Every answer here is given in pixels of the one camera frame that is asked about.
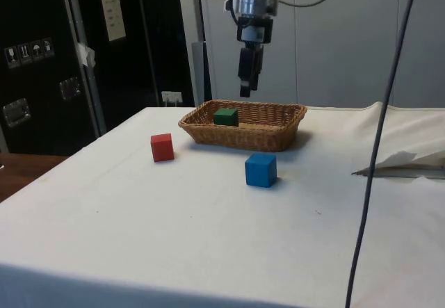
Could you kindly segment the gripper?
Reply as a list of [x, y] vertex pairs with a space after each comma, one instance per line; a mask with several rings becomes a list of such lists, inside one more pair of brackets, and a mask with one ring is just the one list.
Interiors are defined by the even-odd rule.
[[[273, 31], [273, 19], [258, 17], [239, 17], [237, 26], [237, 40], [239, 42], [270, 43]], [[250, 80], [252, 77], [252, 90], [258, 88], [259, 75], [262, 71], [264, 46], [258, 44], [254, 51], [247, 47], [240, 51], [238, 64], [238, 77], [240, 79], [240, 96], [250, 97]]]

